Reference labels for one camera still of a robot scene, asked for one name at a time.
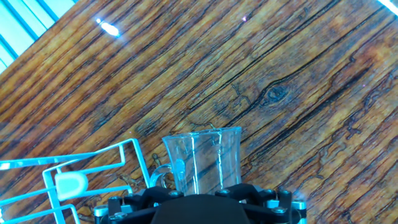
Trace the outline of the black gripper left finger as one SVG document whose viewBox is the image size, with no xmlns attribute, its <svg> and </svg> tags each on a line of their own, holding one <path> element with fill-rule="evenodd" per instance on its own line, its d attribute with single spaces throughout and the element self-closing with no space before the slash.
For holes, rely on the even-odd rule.
<svg viewBox="0 0 398 224">
<path fill-rule="evenodd" d="M 181 191 L 159 186 L 124 197 L 112 196 L 107 204 L 94 208 L 95 224 L 151 223 L 161 203 L 183 196 Z"/>
</svg>

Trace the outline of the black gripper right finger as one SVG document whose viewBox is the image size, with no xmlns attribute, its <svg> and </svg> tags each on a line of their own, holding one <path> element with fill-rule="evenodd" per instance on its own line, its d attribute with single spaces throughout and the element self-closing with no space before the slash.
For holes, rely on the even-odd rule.
<svg viewBox="0 0 398 224">
<path fill-rule="evenodd" d="M 307 204 L 294 199 L 288 190 L 262 189 L 251 184 L 237 184 L 217 190 L 218 197 L 230 198 L 242 208 L 249 223 L 307 224 Z"/>
</svg>

